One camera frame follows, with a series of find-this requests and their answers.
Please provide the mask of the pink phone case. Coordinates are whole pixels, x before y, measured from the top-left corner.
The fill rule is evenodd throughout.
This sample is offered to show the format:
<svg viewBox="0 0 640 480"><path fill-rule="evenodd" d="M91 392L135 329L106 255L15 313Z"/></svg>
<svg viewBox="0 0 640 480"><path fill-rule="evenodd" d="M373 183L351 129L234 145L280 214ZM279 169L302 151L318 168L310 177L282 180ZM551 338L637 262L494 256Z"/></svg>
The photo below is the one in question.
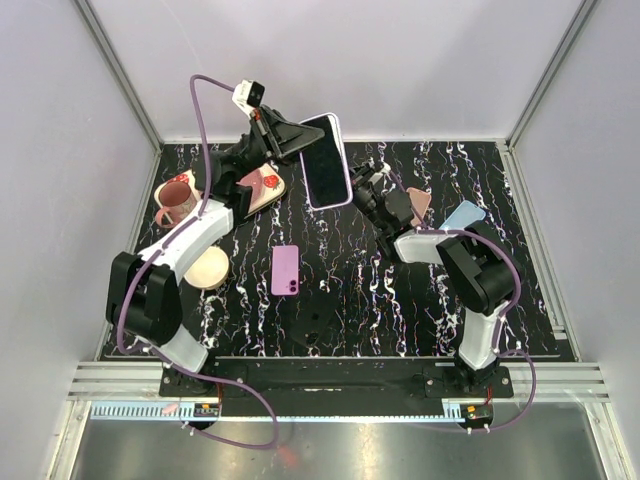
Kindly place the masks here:
<svg viewBox="0 0 640 480"><path fill-rule="evenodd" d="M414 210L414 218L411 220L411 225L413 227L421 226L424 224L425 217L429 210L431 195L428 192L414 187L409 187L407 193Z"/></svg>

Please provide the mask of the light blue phone case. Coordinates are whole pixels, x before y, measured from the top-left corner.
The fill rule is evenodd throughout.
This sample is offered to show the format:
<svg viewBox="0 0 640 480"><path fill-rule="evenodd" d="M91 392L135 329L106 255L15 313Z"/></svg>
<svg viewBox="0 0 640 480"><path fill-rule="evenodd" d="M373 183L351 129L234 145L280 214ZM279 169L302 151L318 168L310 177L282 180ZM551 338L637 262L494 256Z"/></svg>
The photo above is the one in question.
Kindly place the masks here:
<svg viewBox="0 0 640 480"><path fill-rule="evenodd" d="M476 221L483 221L486 211L476 204L464 200L440 225L440 230L464 230Z"/></svg>

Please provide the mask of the black bare phone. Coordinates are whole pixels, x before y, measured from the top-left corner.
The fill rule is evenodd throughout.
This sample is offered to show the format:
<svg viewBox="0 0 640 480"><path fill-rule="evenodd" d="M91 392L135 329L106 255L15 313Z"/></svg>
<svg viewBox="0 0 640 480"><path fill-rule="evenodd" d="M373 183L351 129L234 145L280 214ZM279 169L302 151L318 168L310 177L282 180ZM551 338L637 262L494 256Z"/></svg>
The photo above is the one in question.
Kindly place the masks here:
<svg viewBox="0 0 640 480"><path fill-rule="evenodd" d="M310 348L320 340L335 313L329 301L302 303L289 324L288 334L298 345Z"/></svg>

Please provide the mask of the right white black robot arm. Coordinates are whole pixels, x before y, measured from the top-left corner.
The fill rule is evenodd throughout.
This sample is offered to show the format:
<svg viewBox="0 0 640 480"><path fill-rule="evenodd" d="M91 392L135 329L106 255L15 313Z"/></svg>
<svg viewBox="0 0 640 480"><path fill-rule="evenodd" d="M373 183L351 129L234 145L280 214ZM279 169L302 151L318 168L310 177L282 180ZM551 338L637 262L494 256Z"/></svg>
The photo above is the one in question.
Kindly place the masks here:
<svg viewBox="0 0 640 480"><path fill-rule="evenodd" d="M394 263L444 267L464 309L461 343L451 374L457 390L476 396L499 366L500 338L507 313L521 295L515 260L482 220L461 229L430 230L412 224L416 210L401 185L384 191L385 177L396 180L384 161L370 161L348 174L353 204L376 229L383 258Z"/></svg>

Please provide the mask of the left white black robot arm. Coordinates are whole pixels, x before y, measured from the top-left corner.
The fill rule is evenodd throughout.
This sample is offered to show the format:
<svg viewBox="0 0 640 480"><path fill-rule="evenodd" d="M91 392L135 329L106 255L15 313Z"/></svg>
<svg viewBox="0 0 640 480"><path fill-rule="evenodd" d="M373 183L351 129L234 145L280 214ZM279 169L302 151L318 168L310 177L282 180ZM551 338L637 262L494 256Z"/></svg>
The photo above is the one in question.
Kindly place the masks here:
<svg viewBox="0 0 640 480"><path fill-rule="evenodd" d="M179 284L195 261L216 241L243 223L252 191L240 180L268 161L289 163L321 140L322 129L294 123L267 106L249 115L250 130L225 150L202 148L193 165L203 195L167 235L137 254L122 252L112 262L106 318L119 350L147 346L182 368L181 384L196 396L215 386L216 372L205 365L207 349L183 325Z"/></svg>

